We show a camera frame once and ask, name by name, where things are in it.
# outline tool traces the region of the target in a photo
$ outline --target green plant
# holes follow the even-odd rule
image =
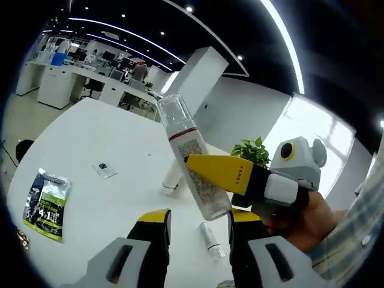
[[[238,155],[243,159],[249,160],[256,165],[266,167],[270,162],[269,153],[263,145],[261,137],[255,141],[252,140],[241,140],[243,145],[236,144],[232,150],[231,155]]]
[[[147,88],[149,88],[149,89],[152,89],[152,87],[154,86],[154,84],[151,83],[151,82],[145,82],[145,86],[146,86]]]

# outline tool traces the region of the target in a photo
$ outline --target cable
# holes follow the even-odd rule
[[[14,166],[17,168],[17,165],[16,165],[16,163],[13,161],[11,154],[9,154],[9,152],[8,152],[8,151],[6,150],[6,148],[4,147],[4,142],[5,142],[5,141],[3,141],[3,142],[1,143],[1,146],[2,146],[2,148],[4,149],[5,153],[8,154],[8,156],[9,156],[9,158],[11,159],[12,163],[14,164]]]

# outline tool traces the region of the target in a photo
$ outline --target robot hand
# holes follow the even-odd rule
[[[190,155],[187,167],[208,181],[233,192],[232,204],[259,216],[285,214],[294,217],[309,201],[308,192],[317,190],[326,150],[319,139],[312,147],[298,137],[281,143],[270,169],[233,156]]]

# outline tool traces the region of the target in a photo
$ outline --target person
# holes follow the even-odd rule
[[[96,55],[97,55],[97,49],[95,49],[91,54],[88,54],[85,59],[84,59],[84,62],[85,63],[92,63],[96,60]]]
[[[57,53],[66,54],[70,47],[71,47],[70,42],[67,39],[65,39],[65,40],[61,41],[61,43],[59,44],[59,47],[57,49]]]
[[[144,62],[137,63],[137,66],[132,71],[132,79],[143,82],[148,76],[148,68]]]
[[[358,188],[360,193],[349,210],[333,211],[317,191],[294,222],[277,215],[262,218],[273,236],[278,229],[285,238],[312,260],[312,268],[336,287],[362,287],[365,276],[379,275],[383,253],[384,137],[372,172]],[[233,280],[217,288],[235,288]]]
[[[306,210],[299,216],[298,221],[286,221],[273,215],[262,218],[271,235],[277,229],[288,230],[287,240],[296,248],[310,252],[325,239],[346,214],[344,211],[332,211],[323,196],[317,191],[309,193],[310,201]]]

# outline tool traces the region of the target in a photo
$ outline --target human hand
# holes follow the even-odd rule
[[[346,211],[332,211],[317,191],[309,192],[309,196],[307,208],[294,221],[278,215],[262,218],[272,235],[276,229],[287,229],[286,239],[302,251],[310,251],[319,244],[346,213]]]

